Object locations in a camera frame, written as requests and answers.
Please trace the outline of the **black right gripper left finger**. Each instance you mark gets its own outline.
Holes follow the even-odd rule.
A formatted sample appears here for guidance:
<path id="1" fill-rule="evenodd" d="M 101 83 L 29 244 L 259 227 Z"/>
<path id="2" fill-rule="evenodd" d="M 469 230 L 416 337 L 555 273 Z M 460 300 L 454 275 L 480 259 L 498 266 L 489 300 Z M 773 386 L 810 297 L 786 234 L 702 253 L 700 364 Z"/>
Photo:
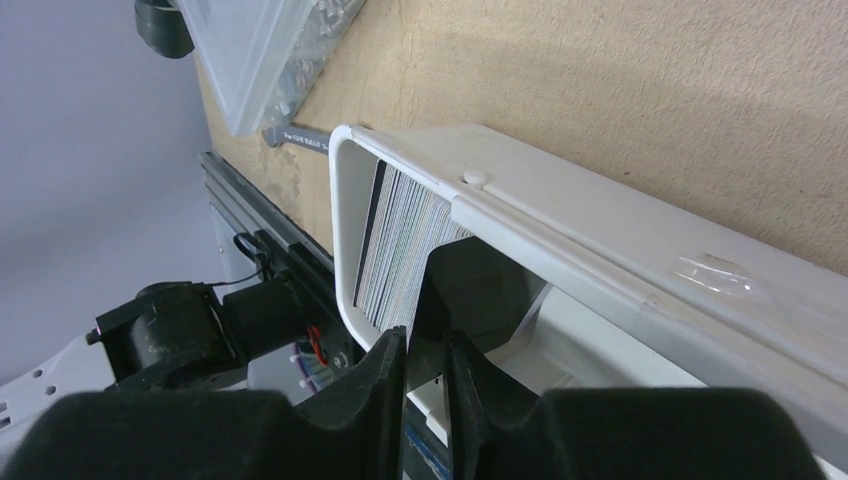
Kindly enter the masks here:
<path id="1" fill-rule="evenodd" d="M 33 425 L 6 479 L 399 479 L 406 333 L 292 404 L 275 391 L 79 393 Z"/>

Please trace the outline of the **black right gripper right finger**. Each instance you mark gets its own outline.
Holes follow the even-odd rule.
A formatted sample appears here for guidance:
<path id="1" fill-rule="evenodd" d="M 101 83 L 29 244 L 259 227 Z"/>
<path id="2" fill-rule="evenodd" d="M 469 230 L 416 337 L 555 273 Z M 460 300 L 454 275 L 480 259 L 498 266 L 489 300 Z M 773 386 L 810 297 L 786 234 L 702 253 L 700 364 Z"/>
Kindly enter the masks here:
<path id="1" fill-rule="evenodd" d="M 532 392 L 462 332 L 445 338 L 457 479 L 821 479 L 790 416 L 745 388 Z"/>

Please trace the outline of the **grey credit card stack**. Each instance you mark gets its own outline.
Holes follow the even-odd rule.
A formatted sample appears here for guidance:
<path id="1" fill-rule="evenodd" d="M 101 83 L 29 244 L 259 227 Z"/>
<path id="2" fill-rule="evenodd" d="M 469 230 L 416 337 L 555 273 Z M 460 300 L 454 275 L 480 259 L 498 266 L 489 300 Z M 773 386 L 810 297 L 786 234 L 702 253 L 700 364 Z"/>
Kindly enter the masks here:
<path id="1" fill-rule="evenodd" d="M 451 203 L 379 161 L 356 275 L 353 305 L 382 332 L 414 323 L 430 253 L 472 233 L 451 219 Z"/>

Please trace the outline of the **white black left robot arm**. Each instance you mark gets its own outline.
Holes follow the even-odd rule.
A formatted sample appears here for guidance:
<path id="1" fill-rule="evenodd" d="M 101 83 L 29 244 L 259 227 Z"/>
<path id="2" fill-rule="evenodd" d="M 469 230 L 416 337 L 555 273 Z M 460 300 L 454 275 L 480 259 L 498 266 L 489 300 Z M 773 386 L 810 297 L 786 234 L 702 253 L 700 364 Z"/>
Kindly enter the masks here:
<path id="1" fill-rule="evenodd" d="M 163 282 L 95 320 L 92 331 L 1 388 L 1 455 L 58 399 L 81 392 L 215 391 L 247 382 L 252 361 L 302 337 L 308 314 L 285 280 L 224 297 Z"/>

